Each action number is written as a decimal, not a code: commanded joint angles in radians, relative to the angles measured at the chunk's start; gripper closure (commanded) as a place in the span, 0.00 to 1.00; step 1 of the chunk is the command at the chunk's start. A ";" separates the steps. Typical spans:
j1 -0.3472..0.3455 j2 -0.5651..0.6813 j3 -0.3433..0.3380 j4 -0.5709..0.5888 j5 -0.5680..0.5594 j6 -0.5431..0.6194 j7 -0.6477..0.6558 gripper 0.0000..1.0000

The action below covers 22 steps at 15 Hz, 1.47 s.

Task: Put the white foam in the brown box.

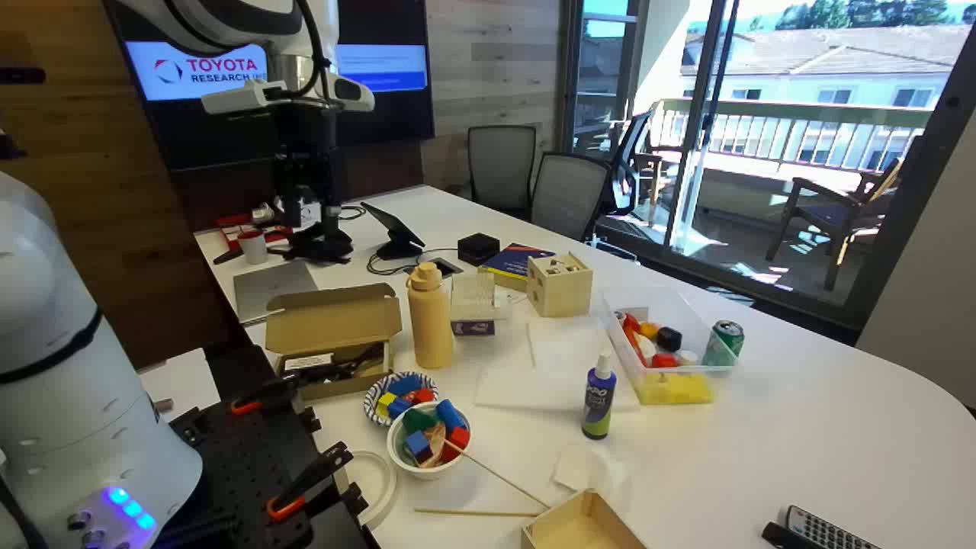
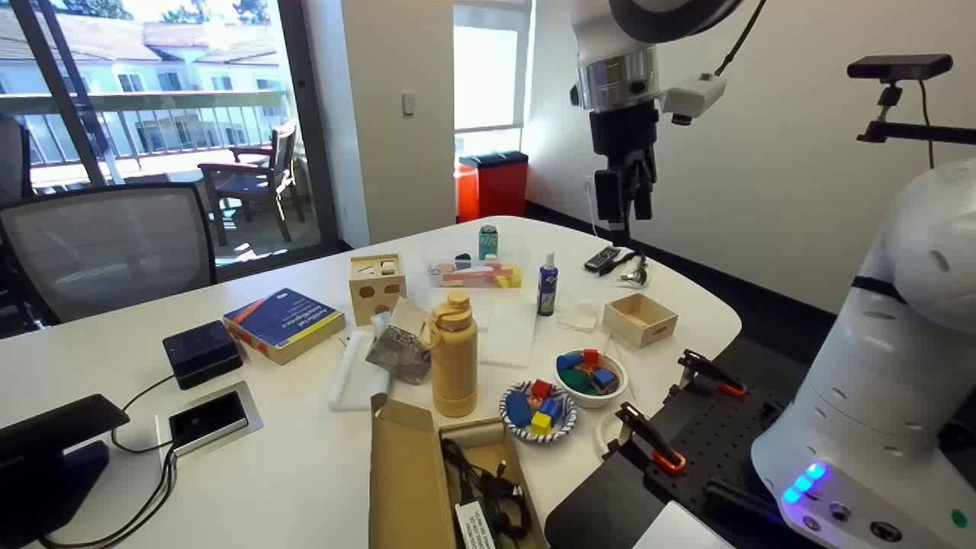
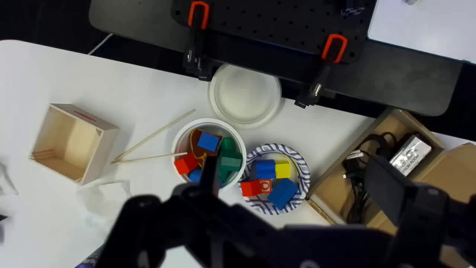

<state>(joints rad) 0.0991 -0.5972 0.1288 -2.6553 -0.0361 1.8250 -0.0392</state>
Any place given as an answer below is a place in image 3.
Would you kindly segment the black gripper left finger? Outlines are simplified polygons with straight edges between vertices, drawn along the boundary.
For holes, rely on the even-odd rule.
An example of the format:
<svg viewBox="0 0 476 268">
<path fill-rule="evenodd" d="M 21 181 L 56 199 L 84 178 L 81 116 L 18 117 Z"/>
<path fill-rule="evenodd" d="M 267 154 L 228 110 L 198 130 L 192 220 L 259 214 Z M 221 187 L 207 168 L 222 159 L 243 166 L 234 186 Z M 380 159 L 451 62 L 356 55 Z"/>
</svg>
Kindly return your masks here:
<svg viewBox="0 0 476 268">
<path fill-rule="evenodd" d="M 200 260 L 200 197 L 133 196 L 121 208 L 96 268 L 161 268 L 176 247 Z"/>
</svg>

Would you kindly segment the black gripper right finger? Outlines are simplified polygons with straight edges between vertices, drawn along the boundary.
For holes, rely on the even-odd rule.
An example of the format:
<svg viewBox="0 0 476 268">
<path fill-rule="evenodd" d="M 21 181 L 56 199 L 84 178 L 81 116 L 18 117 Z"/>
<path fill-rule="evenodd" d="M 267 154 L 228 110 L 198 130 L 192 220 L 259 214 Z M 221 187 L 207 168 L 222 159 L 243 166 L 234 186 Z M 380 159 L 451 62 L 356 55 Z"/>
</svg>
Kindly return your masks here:
<svg viewBox="0 0 476 268">
<path fill-rule="evenodd" d="M 436 223 L 448 203 L 448 194 L 441 189 L 408 178 L 381 156 L 369 159 L 365 187 L 380 208 L 369 226 L 390 233 L 413 212 L 427 223 Z"/>
</svg>

